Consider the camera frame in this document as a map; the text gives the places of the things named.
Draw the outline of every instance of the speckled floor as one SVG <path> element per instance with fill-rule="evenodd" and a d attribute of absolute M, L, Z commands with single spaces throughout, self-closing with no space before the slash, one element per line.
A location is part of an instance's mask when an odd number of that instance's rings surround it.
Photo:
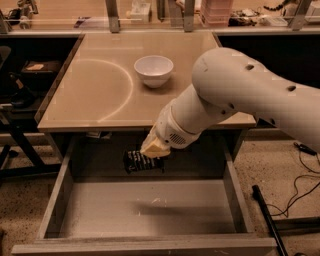
<path fill-rule="evenodd" d="M 266 203 L 286 207 L 295 193 L 294 180 L 299 175 L 311 175 L 300 163 L 299 153 L 293 146 L 294 140 L 277 130 L 252 130 L 246 137 L 235 167 L 243 190 L 244 197 L 258 236 L 269 236 L 267 225 L 261 214 L 258 203 L 252 198 L 252 186 L 259 185 Z M 7 143 L 0 137 L 0 149 Z M 46 163 L 56 163 L 50 146 L 43 143 L 43 138 L 35 139 L 35 149 Z M 12 149 L 19 156 L 6 162 L 6 167 L 30 165 L 18 147 Z M 320 171 L 318 160 L 314 156 L 302 155 L 305 163 Z M 299 195 L 310 190 L 320 181 L 316 178 L 303 178 L 297 181 Z M 10 255 L 14 244 L 32 243 L 36 237 L 51 191 L 55 175 L 28 178 L 4 179 L 0 185 L 0 228 L 4 230 L 2 239 L 3 256 Z M 297 201 L 290 208 L 290 218 L 314 217 L 320 215 L 320 189 Z M 269 207 L 271 213 L 278 213 Z M 320 255 L 320 233 L 282 236 L 288 254 L 293 256 L 303 252 L 308 256 Z M 276 251 L 268 256 L 278 255 Z"/>

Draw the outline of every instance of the beige countertop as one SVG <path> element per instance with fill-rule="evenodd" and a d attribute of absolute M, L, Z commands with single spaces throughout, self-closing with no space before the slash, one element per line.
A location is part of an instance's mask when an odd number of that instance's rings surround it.
<path fill-rule="evenodd" d="M 42 132 L 97 131 L 151 127 L 160 110 L 191 83 L 195 60 L 218 47 L 210 32 L 87 33 L 48 105 Z M 174 63 L 170 80 L 150 89 L 134 70 L 137 59 L 163 55 Z M 238 113 L 217 128 L 252 127 Z"/>

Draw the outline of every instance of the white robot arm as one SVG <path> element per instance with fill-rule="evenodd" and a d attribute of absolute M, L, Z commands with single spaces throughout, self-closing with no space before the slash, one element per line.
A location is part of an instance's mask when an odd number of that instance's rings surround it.
<path fill-rule="evenodd" d="M 154 158 L 185 148 L 236 112 L 252 114 L 320 152 L 320 90 L 286 80 L 229 48 L 205 52 L 192 84 L 160 112 L 141 147 Z"/>

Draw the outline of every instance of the white bowl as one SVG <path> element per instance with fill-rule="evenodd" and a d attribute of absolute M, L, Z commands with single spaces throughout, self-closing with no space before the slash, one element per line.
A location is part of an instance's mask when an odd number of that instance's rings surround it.
<path fill-rule="evenodd" d="M 169 80 L 173 63 L 166 57 L 150 55 L 138 59 L 134 63 L 134 69 L 145 85 L 158 88 Z"/>

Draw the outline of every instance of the gray drawer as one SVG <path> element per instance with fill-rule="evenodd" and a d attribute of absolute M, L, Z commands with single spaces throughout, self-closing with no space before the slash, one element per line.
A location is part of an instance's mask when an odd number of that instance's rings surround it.
<path fill-rule="evenodd" d="M 230 154 L 205 133 L 165 160 L 165 172 L 127 174 L 123 152 L 144 136 L 74 137 L 34 244 L 13 255 L 266 255 Z"/>

